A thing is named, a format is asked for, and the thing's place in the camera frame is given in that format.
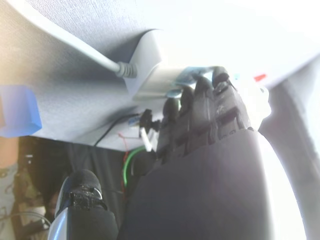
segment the cable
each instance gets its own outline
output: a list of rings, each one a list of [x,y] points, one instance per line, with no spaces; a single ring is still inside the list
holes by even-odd
[[[22,215],[38,217],[38,218],[44,220],[44,222],[45,222],[49,227],[51,226],[50,221],[49,221],[45,216],[42,216],[41,214],[39,214],[39,213],[37,213],[37,212],[32,212],[32,211],[21,211],[21,212],[13,213],[13,214],[11,214],[11,215],[8,215],[8,216],[5,216],[5,217],[3,217],[3,218],[0,218],[0,222],[1,222],[1,221],[4,221],[4,220],[7,220],[7,219],[11,219],[11,218],[13,218],[13,217],[22,216]]]
[[[127,169],[128,169],[128,166],[129,166],[129,163],[131,161],[131,159],[137,154],[137,153],[140,153],[142,152],[143,150],[145,150],[145,146],[141,146],[141,147],[138,147],[137,149],[133,150],[132,152],[130,152],[128,158],[126,159],[125,161],[125,164],[123,166],[123,182],[124,182],[124,186],[126,187],[127,186]]]
[[[72,35],[70,32],[54,24],[52,21],[50,21],[40,12],[34,9],[25,0],[6,1],[30,23],[46,32],[47,34],[51,35],[52,37],[60,40],[61,42],[77,49],[79,52],[91,58],[101,66],[109,69],[112,72],[115,72],[118,77],[135,78],[137,76],[137,69],[135,66],[125,62],[115,63],[84,41]]]
[[[136,116],[139,116],[139,113],[134,113],[134,114],[128,114],[128,115],[123,115],[121,117],[119,117],[117,120],[115,120],[111,126],[105,131],[105,133],[95,142],[95,144],[93,145],[94,147],[96,147],[98,145],[98,143],[101,142],[102,139],[104,139],[104,137],[115,127],[115,125],[120,122],[123,119],[129,119],[129,118],[133,118]]]

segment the blue plastic block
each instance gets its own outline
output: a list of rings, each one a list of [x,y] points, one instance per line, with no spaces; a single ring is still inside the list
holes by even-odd
[[[0,136],[27,136],[41,128],[35,94],[23,85],[0,85]]]

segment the cable strain relief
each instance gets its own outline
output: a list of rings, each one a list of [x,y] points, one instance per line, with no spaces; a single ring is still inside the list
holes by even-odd
[[[115,73],[117,77],[133,79],[137,76],[137,67],[135,65],[122,61],[119,61],[118,64],[120,70]]]

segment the green wire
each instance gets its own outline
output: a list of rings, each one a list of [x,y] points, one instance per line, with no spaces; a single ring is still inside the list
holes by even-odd
[[[141,151],[145,150],[145,146],[141,146],[141,147],[138,147],[137,149],[133,150],[132,152],[130,152],[130,154],[128,155],[125,163],[124,163],[124,166],[123,166],[123,183],[124,183],[124,186],[126,187],[127,186],[127,168],[129,166],[129,163],[131,161],[131,159],[137,154],[137,153],[140,153]]]

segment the robotic hand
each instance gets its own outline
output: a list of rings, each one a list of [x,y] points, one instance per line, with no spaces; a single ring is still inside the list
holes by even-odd
[[[287,175],[268,141],[252,128],[247,107],[227,72],[216,67],[212,81],[194,78],[195,90],[184,89],[180,107],[174,98],[164,105],[157,160],[140,177],[117,238],[306,239]],[[98,194],[99,183],[83,187],[86,181],[63,185],[60,198],[66,197],[57,206],[50,239],[117,235],[111,231],[116,229],[112,213]],[[71,197],[75,190],[82,192],[79,198]],[[84,207],[75,201],[81,198]],[[59,230],[62,218],[67,225]],[[53,238],[61,229],[68,238]]]

